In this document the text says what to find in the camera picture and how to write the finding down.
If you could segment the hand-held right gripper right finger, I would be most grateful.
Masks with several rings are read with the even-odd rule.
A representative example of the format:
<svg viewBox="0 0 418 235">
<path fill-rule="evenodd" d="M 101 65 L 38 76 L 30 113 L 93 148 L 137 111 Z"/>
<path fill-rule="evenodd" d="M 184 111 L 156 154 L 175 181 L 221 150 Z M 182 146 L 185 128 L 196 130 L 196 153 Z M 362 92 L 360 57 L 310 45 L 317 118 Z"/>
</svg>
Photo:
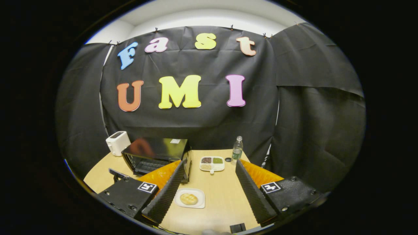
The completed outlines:
<svg viewBox="0 0 418 235">
<path fill-rule="evenodd" d="M 327 197 L 296 176 L 283 178 L 243 159 L 236 162 L 235 172 L 262 227 L 288 223 Z"/>
</svg>

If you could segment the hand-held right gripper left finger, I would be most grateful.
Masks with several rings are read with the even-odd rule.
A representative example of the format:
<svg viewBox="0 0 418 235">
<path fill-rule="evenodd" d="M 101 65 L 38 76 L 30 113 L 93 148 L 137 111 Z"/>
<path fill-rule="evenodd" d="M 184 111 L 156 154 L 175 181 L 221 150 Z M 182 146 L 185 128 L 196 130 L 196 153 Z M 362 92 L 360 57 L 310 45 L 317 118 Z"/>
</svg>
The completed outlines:
<svg viewBox="0 0 418 235">
<path fill-rule="evenodd" d="M 109 168 L 94 174 L 94 192 L 128 217 L 158 226 L 172 204 L 183 175 L 183 160 L 139 176 Z"/>
</svg>

